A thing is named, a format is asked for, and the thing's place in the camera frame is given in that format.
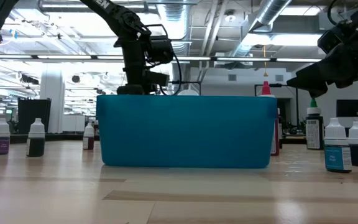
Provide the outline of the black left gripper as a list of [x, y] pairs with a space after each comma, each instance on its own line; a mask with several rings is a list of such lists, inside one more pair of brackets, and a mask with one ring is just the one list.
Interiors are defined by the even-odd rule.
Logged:
[[127, 84], [117, 89], [118, 95], [144, 95], [144, 53], [141, 46], [122, 46], [124, 57], [123, 71]]

